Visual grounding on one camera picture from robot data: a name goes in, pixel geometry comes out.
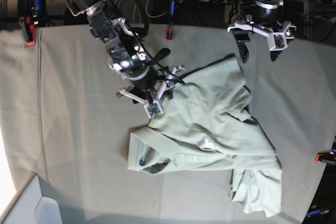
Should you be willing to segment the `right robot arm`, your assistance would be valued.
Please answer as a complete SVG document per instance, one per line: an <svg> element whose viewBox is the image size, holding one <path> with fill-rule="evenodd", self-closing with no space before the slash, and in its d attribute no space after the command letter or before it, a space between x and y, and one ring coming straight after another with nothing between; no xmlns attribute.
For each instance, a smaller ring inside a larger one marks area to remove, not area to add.
<svg viewBox="0 0 336 224"><path fill-rule="evenodd" d="M152 56L143 44L149 31L148 18L143 28L132 28L113 0L65 0L74 16L85 14L89 31L102 42L109 54L109 66L113 72L127 79L131 85L120 89L117 95L125 96L141 104L160 102L165 92L174 84L184 81L176 76L179 67L164 67L159 62L170 54L167 48ZM141 14L145 10L140 0L134 0Z"/></svg>

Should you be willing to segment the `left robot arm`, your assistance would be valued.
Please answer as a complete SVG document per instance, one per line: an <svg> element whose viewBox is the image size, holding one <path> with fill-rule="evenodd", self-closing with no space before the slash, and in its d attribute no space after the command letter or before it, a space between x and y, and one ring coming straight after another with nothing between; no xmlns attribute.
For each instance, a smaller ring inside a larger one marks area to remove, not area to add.
<svg viewBox="0 0 336 224"><path fill-rule="evenodd" d="M296 26L288 20L281 21L284 0L234 0L232 6L237 19L227 26L227 31L233 33L242 63L249 59L249 34L266 38L272 61L295 39Z"/></svg>

